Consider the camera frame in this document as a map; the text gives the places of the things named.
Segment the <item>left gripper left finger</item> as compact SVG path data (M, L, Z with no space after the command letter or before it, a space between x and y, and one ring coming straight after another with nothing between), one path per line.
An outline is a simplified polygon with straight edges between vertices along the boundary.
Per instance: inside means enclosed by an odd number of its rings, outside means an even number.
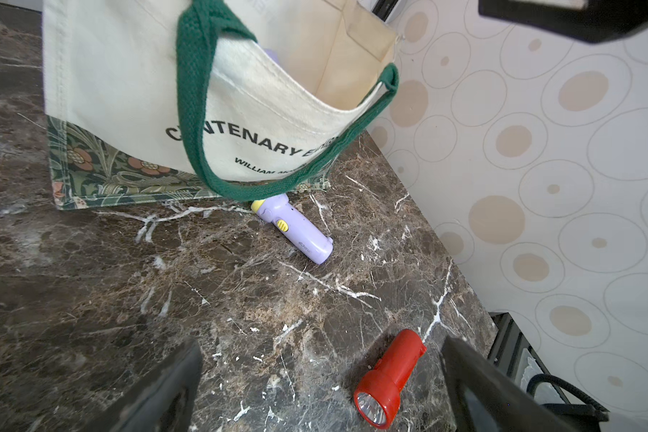
M199 344L188 338L83 430L189 430L202 370Z

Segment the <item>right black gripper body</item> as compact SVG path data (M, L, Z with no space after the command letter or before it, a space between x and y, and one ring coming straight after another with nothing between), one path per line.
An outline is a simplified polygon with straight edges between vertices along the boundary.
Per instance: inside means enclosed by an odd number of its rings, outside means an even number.
M648 29L648 1L480 0L478 12L591 44L626 39Z

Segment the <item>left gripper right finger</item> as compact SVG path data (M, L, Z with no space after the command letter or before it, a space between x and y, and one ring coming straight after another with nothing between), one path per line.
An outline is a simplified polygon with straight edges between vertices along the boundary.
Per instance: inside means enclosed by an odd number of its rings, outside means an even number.
M441 360L457 431L572 430L464 340L447 337Z

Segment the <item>purple flashlight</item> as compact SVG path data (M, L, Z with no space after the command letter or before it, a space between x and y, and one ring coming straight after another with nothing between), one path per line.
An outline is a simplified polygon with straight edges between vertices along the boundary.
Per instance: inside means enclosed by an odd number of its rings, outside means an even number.
M313 263L321 265L330 257L333 240L296 210L286 194L256 200L250 208L262 221L273 224Z
M277 54L273 50L264 49L264 53L271 59L271 61L275 65L277 65L278 67L280 66L280 62L278 60Z

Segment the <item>cream green tote bag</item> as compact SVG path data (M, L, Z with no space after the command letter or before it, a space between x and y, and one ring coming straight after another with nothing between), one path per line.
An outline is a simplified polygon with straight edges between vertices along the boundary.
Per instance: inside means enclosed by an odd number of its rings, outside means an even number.
M55 203L317 187L394 99L397 41L356 1L47 1Z

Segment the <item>red flashlight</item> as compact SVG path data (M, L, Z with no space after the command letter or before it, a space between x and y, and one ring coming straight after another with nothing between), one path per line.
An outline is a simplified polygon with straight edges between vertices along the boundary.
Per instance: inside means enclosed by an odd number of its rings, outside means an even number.
M401 392L427 352L420 336L402 330L354 392L356 409L371 426L388 429L401 406Z

